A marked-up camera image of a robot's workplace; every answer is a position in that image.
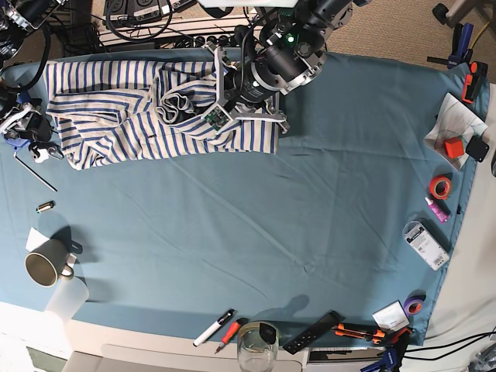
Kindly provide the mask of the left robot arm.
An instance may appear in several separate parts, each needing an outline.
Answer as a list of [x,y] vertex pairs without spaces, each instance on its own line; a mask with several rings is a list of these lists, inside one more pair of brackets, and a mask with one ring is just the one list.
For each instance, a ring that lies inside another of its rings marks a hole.
[[292,9],[273,8],[236,35],[241,60],[230,62],[221,46],[207,43],[217,70],[216,100],[202,114],[215,130],[241,121],[289,125],[276,97],[318,77],[326,62],[330,34],[346,25],[355,1],[299,1]]

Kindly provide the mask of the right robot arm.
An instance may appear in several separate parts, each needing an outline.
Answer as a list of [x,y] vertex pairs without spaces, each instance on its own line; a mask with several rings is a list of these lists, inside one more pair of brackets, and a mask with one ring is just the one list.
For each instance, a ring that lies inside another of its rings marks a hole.
[[21,94],[33,88],[44,72],[51,48],[48,18],[64,1],[2,1],[1,2],[1,63],[13,58],[24,40],[38,30],[43,32],[44,48],[41,61],[32,80],[13,87],[1,83],[1,134],[19,135],[27,129],[27,119],[38,110],[31,102],[18,102]]

